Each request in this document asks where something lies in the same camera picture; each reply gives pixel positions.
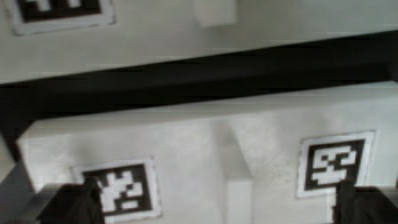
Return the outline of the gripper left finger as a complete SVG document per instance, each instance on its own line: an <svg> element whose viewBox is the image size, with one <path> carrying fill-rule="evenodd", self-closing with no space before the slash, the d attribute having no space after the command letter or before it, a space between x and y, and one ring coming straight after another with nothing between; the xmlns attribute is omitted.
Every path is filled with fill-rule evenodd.
<svg viewBox="0 0 398 224"><path fill-rule="evenodd" d="M37 217L38 224L104 224L99 185L93 178L65 184Z"/></svg>

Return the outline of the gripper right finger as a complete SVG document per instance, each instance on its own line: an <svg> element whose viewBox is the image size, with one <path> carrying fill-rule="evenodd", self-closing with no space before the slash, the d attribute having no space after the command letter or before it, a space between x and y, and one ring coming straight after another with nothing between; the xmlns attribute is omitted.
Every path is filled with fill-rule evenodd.
<svg viewBox="0 0 398 224"><path fill-rule="evenodd" d="M332 224L398 224L398 187L335 186Z"/></svg>

